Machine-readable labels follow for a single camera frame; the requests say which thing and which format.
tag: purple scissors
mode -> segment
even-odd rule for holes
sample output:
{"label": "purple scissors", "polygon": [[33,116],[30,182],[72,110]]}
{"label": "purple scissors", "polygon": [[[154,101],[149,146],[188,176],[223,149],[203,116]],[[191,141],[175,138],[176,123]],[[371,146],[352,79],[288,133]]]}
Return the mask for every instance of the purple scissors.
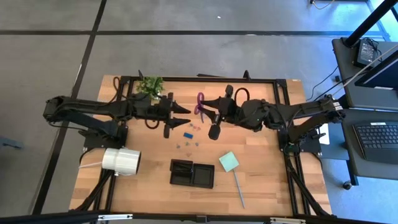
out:
{"label": "purple scissors", "polygon": [[195,106],[195,110],[194,110],[193,113],[194,113],[194,114],[199,114],[199,113],[200,113],[201,122],[204,123],[204,120],[203,120],[203,112],[201,112],[201,111],[199,110],[199,108],[203,108],[203,105],[200,103],[202,100],[205,100],[205,95],[204,95],[202,92],[199,92],[199,93],[198,93],[198,96],[197,96],[198,104]]}

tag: white cable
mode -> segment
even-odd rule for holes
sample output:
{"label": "white cable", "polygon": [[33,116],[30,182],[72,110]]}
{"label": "white cable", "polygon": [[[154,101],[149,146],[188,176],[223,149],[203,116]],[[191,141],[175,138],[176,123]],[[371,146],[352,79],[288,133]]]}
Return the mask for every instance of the white cable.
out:
{"label": "white cable", "polygon": [[100,164],[102,164],[102,161],[101,162],[95,162],[95,163],[92,163],[92,164],[82,165],[82,166],[79,167],[79,169],[80,168],[87,168],[87,167],[97,166],[97,165],[100,165]]}
{"label": "white cable", "polygon": [[329,4],[327,4],[326,6],[323,6],[323,7],[321,7],[321,8],[319,8],[318,6],[317,6],[317,4],[315,4],[315,0],[314,0],[314,2],[312,2],[312,4],[317,8],[317,9],[324,9],[324,8],[326,8],[326,7],[328,7],[331,3],[333,3],[335,0],[331,0],[331,2],[329,2]]}
{"label": "white cable", "polygon": [[398,47],[398,44],[393,46],[392,48],[390,48],[388,51],[384,52],[382,55],[380,55],[378,58],[374,59],[369,65],[365,66],[364,68],[362,68],[357,74],[355,74],[350,80],[348,80],[340,89],[338,89],[337,91],[335,91],[334,94],[332,94],[332,96],[334,96],[336,93],[338,93],[340,90],[342,90],[344,87],[346,87],[351,81],[353,81],[359,74],[361,74],[363,71],[365,71],[365,69],[367,69],[369,66],[371,66],[375,61],[379,60],[381,57],[385,56],[385,54],[387,54],[388,52],[390,52],[391,50],[393,50],[394,48]]}

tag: light blue sticky note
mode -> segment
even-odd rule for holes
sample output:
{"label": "light blue sticky note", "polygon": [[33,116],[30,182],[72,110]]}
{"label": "light blue sticky note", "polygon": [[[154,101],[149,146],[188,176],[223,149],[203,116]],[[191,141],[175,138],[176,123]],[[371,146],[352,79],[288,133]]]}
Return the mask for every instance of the light blue sticky note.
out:
{"label": "light blue sticky note", "polygon": [[229,152],[219,158],[221,165],[223,165],[225,172],[229,172],[239,165],[233,152]]}

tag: floor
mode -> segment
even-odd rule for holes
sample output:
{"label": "floor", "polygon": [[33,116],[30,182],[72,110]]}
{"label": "floor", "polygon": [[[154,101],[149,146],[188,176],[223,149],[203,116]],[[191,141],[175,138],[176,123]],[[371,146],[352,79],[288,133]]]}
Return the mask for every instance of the floor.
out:
{"label": "floor", "polygon": [[[371,2],[376,7],[381,1]],[[0,0],[0,29],[91,30],[99,6],[99,0]],[[106,4],[99,30],[352,31],[369,13],[363,2],[337,1],[319,11],[307,0],[112,0]],[[391,13],[381,21],[390,39],[398,41]],[[241,77],[249,70],[255,78],[301,79],[310,97],[312,87],[336,67],[333,38],[97,36],[78,97],[95,100],[104,74],[137,75],[138,69],[145,75],[225,77]],[[23,150],[0,150],[0,217],[25,215],[32,209],[57,133],[42,118],[45,101],[70,94],[87,42],[87,35],[0,35],[0,135],[25,145]],[[315,95],[332,84],[327,80]],[[67,132],[45,213],[67,211],[82,145],[76,131]],[[341,188],[348,180],[345,162],[324,160],[323,167],[333,214],[398,222],[397,181],[359,178],[360,186],[346,191]]]}

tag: small blue block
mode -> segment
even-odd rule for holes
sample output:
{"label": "small blue block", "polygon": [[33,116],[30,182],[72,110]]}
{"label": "small blue block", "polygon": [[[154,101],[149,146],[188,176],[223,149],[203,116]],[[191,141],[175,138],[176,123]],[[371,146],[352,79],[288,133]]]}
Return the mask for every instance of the small blue block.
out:
{"label": "small blue block", "polygon": [[184,133],[184,137],[192,139],[193,138],[193,134]]}

